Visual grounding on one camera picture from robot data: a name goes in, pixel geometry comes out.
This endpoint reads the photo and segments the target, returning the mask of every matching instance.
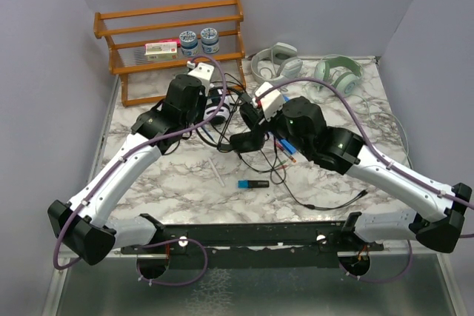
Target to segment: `marker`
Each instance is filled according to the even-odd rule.
[[[239,189],[268,188],[270,186],[269,181],[238,181],[237,184]]]

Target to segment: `white headphones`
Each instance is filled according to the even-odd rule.
[[[265,82],[280,84],[286,79],[296,78],[303,67],[303,61],[297,55],[296,48],[282,42],[277,42],[271,48],[260,51],[252,57],[250,66],[255,81],[259,84]],[[258,71],[258,63],[264,59],[270,59],[273,64],[280,65],[275,78],[265,78]]]
[[[337,78],[332,78],[330,83],[330,70],[332,68],[344,67],[350,72],[342,73]],[[324,57],[314,69],[314,77],[320,81],[325,81],[335,87],[342,95],[348,96],[360,83],[364,76],[364,68],[349,57],[339,55],[329,55]]]

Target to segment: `robotic arm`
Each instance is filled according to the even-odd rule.
[[[155,235],[156,222],[152,218],[138,216],[130,220],[107,220],[140,174],[179,141],[182,135],[156,144],[145,143],[156,136],[178,132],[192,123],[202,121],[213,71],[213,66],[200,63],[188,74],[177,75],[168,87],[166,98],[138,117],[132,126],[132,133],[104,169],[66,204],[57,200],[51,204],[48,216],[56,237],[71,214],[83,206],[68,226],[63,241],[88,264],[97,264],[111,249],[145,245]],[[140,145],[143,147],[124,158],[125,153]],[[103,179],[103,184],[86,201],[90,191]]]
[[[263,84],[259,97],[271,88]],[[435,188],[452,192],[469,202],[472,190],[463,183],[449,186],[403,166],[376,152],[390,163],[385,165],[376,157],[364,139],[343,127],[327,126],[321,108],[304,97],[285,102],[274,90],[257,104],[255,99],[241,107],[241,115],[251,133],[234,135],[233,148],[249,152],[261,148],[264,134],[272,132],[288,140],[308,161],[323,169],[349,175],[384,190],[411,209],[385,214],[351,214],[352,231],[365,242],[380,240],[417,240],[437,252],[452,252],[461,234],[466,206],[432,190],[415,184],[404,175]]]
[[[146,143],[157,136],[178,132],[202,121],[213,69],[208,64],[200,63],[188,74],[178,75],[173,79],[166,98],[138,117],[132,126],[132,133],[106,167],[66,204],[61,201],[51,204],[48,215],[56,237],[64,233],[63,242],[88,264],[98,263],[111,249],[143,246],[151,241],[166,239],[166,227],[149,215],[118,221],[109,221],[108,218],[138,176],[180,140],[181,135],[155,144]],[[260,96],[269,87],[271,84],[263,84],[256,91],[256,96]],[[449,186],[435,182],[396,162],[386,166],[374,156],[361,136],[342,127],[327,126],[321,108],[304,97],[285,103],[281,93],[274,90],[259,99],[258,103],[248,95],[244,95],[244,100],[246,102],[240,106],[240,113],[250,131],[231,136],[230,147],[226,150],[240,153],[256,151],[263,147],[265,135],[271,132],[277,138],[288,140],[308,161],[323,169],[366,181],[411,208],[380,215],[360,212],[350,214],[342,227],[331,226],[331,229],[340,230],[334,234],[335,249],[331,252],[358,251],[360,245],[398,239],[418,240],[439,252],[453,251],[461,234],[466,207],[414,184],[393,168],[402,169],[441,191],[453,192],[464,201],[470,199],[471,189],[468,186]],[[124,158],[126,152],[133,153]],[[89,194],[93,189],[97,190],[90,198]],[[78,209],[80,211],[71,219]],[[203,226],[203,230],[209,228],[212,226]],[[217,244],[213,244],[213,241],[205,243],[222,246],[229,243],[229,240],[218,236],[213,237]],[[262,235],[259,241],[268,243],[269,240],[267,235]],[[291,235],[285,241],[285,244],[299,244],[301,239],[299,235]],[[235,243],[249,246],[248,243]]]

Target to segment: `cable connector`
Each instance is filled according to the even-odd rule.
[[[367,189],[362,190],[360,193],[357,194],[357,198],[363,198],[365,195],[367,195],[369,192]]]
[[[196,63],[188,61],[186,62],[186,67],[188,67],[190,70],[193,70],[194,68],[196,68]]]

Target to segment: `marble table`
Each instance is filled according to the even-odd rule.
[[[301,76],[312,75],[317,61],[304,61]],[[364,78],[355,93],[366,98],[373,112],[390,112],[390,105],[374,60],[361,60],[364,66]],[[234,64],[224,64],[224,70],[238,77]],[[139,73],[130,76],[129,96],[166,93],[170,80],[184,68],[162,70],[159,72]],[[219,80],[215,71],[213,78]],[[247,90],[252,93],[257,87],[250,74],[249,61],[244,62],[244,74]],[[305,95],[317,100],[329,125],[346,127],[357,132],[345,108],[329,90],[317,92],[312,84],[292,84],[285,95],[290,98]],[[125,136],[138,115],[151,105],[138,107],[122,106],[120,94],[113,108],[110,129],[106,132],[103,161],[106,164],[122,145]],[[403,161],[405,154],[401,145],[398,128],[388,115],[374,115],[371,122],[367,107],[358,97],[350,97],[351,106],[359,112],[372,142],[382,152]],[[234,116],[230,133],[243,132],[245,125],[239,114]],[[273,145],[268,142],[264,148],[269,157]],[[212,157],[225,187],[222,187],[214,175],[208,158]],[[268,169],[268,163],[260,152],[248,153],[245,158],[258,169]],[[337,206],[353,198],[363,189],[369,193],[353,205],[331,211],[311,211],[299,206],[290,197],[282,185],[270,183],[268,189],[238,189],[237,181],[242,179],[269,179],[243,164],[234,152],[219,153],[205,145],[194,134],[188,141],[182,141],[180,147],[171,155],[161,157],[149,167],[126,192],[111,218],[132,218],[148,213],[162,223],[268,223],[288,221],[328,221],[345,219],[350,212],[393,212],[406,206],[385,192],[354,178],[328,172],[307,162],[302,155],[296,154],[296,164],[287,169],[287,184],[293,194],[302,202],[316,206]]]

